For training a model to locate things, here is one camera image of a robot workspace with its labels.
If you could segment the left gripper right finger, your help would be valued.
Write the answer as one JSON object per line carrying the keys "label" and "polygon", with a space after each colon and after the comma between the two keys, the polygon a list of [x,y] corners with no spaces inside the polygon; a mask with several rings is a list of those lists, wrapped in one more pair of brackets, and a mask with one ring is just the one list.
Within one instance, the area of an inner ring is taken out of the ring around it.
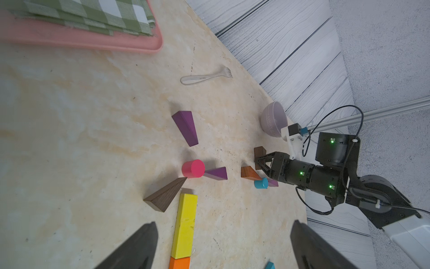
{"label": "left gripper right finger", "polygon": [[290,234],[299,269],[356,269],[357,267],[315,233],[295,220]]}

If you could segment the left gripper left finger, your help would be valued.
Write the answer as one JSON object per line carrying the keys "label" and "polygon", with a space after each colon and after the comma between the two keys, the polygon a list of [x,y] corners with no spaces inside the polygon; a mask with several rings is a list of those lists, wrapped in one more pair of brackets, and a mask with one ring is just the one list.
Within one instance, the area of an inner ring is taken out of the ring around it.
{"label": "left gripper left finger", "polygon": [[96,269],[150,269],[159,234],[156,223],[144,224],[120,245]]}

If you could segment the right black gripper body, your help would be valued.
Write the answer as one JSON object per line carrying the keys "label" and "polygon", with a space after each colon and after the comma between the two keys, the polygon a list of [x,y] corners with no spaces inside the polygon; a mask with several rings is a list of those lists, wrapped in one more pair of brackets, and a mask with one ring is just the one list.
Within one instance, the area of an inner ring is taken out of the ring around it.
{"label": "right black gripper body", "polygon": [[346,189],[340,179],[340,170],[291,160],[289,154],[272,152],[270,178],[282,183],[310,190],[326,198],[331,205],[345,201]]}

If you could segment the orange brown block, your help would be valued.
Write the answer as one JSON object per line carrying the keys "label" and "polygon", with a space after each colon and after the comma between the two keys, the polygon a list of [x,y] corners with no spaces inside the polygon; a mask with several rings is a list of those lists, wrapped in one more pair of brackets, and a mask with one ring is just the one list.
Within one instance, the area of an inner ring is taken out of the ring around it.
{"label": "orange brown block", "polygon": [[241,178],[248,180],[262,180],[262,177],[251,167],[241,167]]}

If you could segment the teal cylinder block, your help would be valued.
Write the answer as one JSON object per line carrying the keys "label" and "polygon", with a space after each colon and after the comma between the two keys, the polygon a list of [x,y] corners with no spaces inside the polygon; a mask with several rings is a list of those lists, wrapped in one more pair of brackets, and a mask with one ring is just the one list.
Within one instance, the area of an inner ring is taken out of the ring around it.
{"label": "teal cylinder block", "polygon": [[254,181],[254,187],[256,189],[267,189],[269,186],[269,181],[267,178],[263,178],[261,180]]}

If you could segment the purple wedge block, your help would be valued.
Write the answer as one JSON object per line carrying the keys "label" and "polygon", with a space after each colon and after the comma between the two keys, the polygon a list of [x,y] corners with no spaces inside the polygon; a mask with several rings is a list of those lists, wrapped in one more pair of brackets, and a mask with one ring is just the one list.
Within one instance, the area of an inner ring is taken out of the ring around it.
{"label": "purple wedge block", "polygon": [[206,170],[204,176],[215,180],[228,180],[226,167]]}
{"label": "purple wedge block", "polygon": [[191,111],[178,111],[172,115],[172,119],[190,147],[199,144]]}

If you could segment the yellow long block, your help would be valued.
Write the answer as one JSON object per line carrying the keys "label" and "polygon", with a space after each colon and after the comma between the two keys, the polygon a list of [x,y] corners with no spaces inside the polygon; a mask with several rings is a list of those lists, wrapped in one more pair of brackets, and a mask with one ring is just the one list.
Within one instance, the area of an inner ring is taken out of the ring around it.
{"label": "yellow long block", "polygon": [[175,259],[191,256],[198,196],[182,193],[175,225],[171,256]]}

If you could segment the orange long block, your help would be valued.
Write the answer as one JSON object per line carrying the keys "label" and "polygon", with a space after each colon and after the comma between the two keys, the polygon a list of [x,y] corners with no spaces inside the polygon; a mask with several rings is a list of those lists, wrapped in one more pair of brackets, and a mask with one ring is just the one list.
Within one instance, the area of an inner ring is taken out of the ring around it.
{"label": "orange long block", "polygon": [[169,269],[189,269],[190,257],[175,259],[170,257]]}

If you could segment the dark brown block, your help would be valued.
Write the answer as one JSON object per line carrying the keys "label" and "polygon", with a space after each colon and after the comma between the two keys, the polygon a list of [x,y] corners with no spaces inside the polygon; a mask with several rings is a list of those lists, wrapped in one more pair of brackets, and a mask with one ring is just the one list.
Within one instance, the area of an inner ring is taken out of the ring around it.
{"label": "dark brown block", "polygon": [[[254,148],[254,159],[262,157],[262,156],[266,156],[266,154],[267,154],[267,151],[263,146],[259,146],[259,147]],[[262,169],[256,160],[254,160],[254,163],[255,163],[255,170],[261,170]]]}
{"label": "dark brown block", "polygon": [[157,190],[155,193],[144,198],[143,201],[151,206],[154,210],[164,213],[172,203],[177,193],[181,190],[187,179],[187,177],[177,178],[166,186]]}

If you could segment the pink cylinder block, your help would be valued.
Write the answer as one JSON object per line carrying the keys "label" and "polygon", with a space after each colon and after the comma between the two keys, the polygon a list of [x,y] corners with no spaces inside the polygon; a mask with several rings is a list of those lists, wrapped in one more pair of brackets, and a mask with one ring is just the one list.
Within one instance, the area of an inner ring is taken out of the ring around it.
{"label": "pink cylinder block", "polygon": [[205,170],[204,162],[199,159],[187,161],[181,168],[183,176],[187,178],[200,178],[204,175]]}

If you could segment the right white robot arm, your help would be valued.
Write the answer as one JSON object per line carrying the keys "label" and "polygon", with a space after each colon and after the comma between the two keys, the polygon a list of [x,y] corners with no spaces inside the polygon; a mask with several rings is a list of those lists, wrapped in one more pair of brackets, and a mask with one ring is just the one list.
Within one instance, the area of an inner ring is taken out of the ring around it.
{"label": "right white robot arm", "polygon": [[387,179],[357,175],[361,140],[355,135],[323,132],[314,165],[284,152],[254,149],[254,162],[270,179],[325,197],[333,210],[355,206],[396,243],[421,269],[430,266],[430,220]]}

